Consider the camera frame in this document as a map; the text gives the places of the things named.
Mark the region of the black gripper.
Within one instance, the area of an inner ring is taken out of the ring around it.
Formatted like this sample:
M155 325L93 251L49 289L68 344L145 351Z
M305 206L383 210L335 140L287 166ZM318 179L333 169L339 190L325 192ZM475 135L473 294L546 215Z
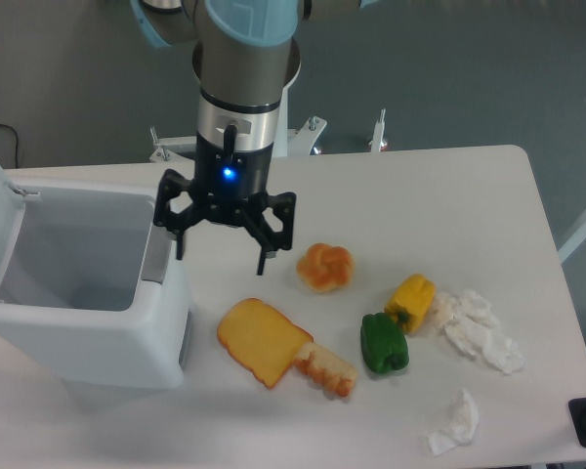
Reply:
M259 244L256 274L280 250L292 248L297 196L294 192L267 193L271 148L244 151L237 124L226 126L223 145L197 139L193 179L173 169L164 171L157 188L153 224L176 241L176 259L185 254L185 232L203 220L243 227ZM190 204L179 210L176 200L185 193Z

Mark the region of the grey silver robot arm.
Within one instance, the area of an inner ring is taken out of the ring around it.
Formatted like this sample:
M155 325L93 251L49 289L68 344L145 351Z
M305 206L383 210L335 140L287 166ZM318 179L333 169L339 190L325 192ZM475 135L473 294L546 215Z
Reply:
M200 84L194 175L168 169L153 223L185 251L186 230L207 220L244 228L261 247L259 266L292 246L296 195L270 195L267 181L284 88L300 68L300 21L367 7L365 1L134 1L156 47L194 40Z

